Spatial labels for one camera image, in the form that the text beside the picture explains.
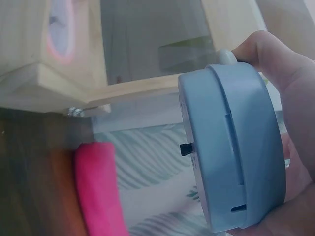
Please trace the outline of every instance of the wooden frame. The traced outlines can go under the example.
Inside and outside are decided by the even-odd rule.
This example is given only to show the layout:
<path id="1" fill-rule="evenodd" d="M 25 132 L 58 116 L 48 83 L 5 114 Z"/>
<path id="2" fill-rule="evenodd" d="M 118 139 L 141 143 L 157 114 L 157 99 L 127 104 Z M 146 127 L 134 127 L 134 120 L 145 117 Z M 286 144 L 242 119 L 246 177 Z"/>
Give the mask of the wooden frame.
<path id="1" fill-rule="evenodd" d="M 18 5 L 18 0 L 12 1 L 16 7 L 21 7 Z M 43 11 L 40 13 L 42 19 L 48 11 L 45 5 L 46 1 L 49 0 L 26 0 L 27 4 L 40 2 L 38 8 L 39 11 L 40 9 Z M 34 32 L 27 32 L 25 35 L 29 38 L 28 43 L 31 42 L 30 39 L 33 38 L 34 34 L 37 35 L 35 38 L 37 41 L 30 44 L 31 47 L 25 51 L 26 66 L 23 67 L 24 61 L 17 61 L 20 64 L 14 65 L 14 67 L 18 69 L 0 74 L 0 106 L 36 112 L 62 112 L 68 107 L 78 107 L 87 111 L 88 114 L 95 115 L 98 112 L 109 112 L 110 107 L 103 106 L 106 104 L 178 92 L 179 74 L 108 85 L 104 62 L 100 0 L 77 2 L 78 4 L 88 4 L 89 39 L 85 41 L 88 42 L 86 46 L 90 50 L 88 54 L 85 53 L 85 56 L 89 58 L 91 76 L 87 76 L 87 81 L 84 83 L 75 83 L 73 79 L 64 78 L 60 73 L 60 71 L 67 71 L 68 68 L 56 70 L 58 65 L 49 62 L 50 59 L 47 59 L 45 55 L 44 63 L 38 64 L 38 60 L 32 58 L 32 52 L 36 52 L 36 58 L 42 57 L 43 48 L 36 48 L 35 42 L 38 41 L 40 44 L 43 34 L 41 31 L 47 30 L 38 26 Z M 232 50 L 251 33 L 257 30 L 266 30 L 255 0 L 201 0 L 201 5 L 215 50 L 223 48 Z M 32 14 L 32 11 L 28 12 L 27 15 L 30 17 L 19 18 L 18 21 L 20 23 L 25 21 L 30 27 L 32 23 L 37 22 L 35 18 L 32 18 Z M 4 38 L 5 41 L 3 42 L 0 35 L 0 39 L 2 40 L 2 42 L 0 40 L 0 47 L 9 43 L 8 38 Z M 5 61 L 1 60 L 0 58 L 0 66 L 5 64 Z M 28 76 L 32 79 L 24 80 L 27 73 L 33 73 L 33 76 Z"/>
<path id="2" fill-rule="evenodd" d="M 266 30 L 255 0 L 201 0 L 201 3 L 215 50 L 232 50 L 251 33 Z M 86 107 L 178 92 L 178 76 L 147 78 L 98 88 L 89 94 Z"/>

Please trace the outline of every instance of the dark wooden surface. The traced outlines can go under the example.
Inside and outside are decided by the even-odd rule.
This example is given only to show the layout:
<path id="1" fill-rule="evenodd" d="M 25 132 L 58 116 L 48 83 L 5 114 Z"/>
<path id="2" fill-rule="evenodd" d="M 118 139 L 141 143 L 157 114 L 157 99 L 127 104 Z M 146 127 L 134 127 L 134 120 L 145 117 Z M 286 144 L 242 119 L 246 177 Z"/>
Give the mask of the dark wooden surface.
<path id="1" fill-rule="evenodd" d="M 73 150 L 90 119 L 0 109 L 0 235 L 85 236 Z"/>

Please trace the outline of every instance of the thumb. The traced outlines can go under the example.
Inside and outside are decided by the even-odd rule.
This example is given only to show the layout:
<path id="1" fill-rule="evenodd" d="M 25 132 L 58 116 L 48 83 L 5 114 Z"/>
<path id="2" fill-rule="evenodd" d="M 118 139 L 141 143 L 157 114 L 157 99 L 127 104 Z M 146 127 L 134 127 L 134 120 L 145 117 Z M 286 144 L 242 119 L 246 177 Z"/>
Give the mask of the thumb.
<path id="1" fill-rule="evenodd" d="M 234 236 L 313 236 L 315 235 L 315 184 L 295 199 L 269 213 L 258 225 L 229 231 Z"/>

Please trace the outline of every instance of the metal bolt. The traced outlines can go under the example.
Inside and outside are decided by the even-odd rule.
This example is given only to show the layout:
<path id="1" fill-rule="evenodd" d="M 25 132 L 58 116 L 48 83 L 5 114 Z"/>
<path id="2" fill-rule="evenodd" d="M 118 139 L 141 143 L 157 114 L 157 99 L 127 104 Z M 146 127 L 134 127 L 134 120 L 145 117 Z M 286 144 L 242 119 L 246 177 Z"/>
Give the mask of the metal bolt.
<path id="1" fill-rule="evenodd" d="M 84 117 L 84 111 L 80 108 L 70 107 L 67 115 L 69 117 Z"/>

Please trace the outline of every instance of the patterned fabric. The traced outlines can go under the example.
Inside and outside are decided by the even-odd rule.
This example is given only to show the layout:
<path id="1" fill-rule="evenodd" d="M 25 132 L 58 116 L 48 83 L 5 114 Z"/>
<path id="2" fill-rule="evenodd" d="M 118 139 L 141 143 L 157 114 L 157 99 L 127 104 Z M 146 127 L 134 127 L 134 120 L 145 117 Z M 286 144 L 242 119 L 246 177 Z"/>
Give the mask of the patterned fabric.
<path id="1" fill-rule="evenodd" d="M 118 185 L 131 236 L 212 236 L 203 216 L 183 124 L 95 135 L 116 147 Z"/>

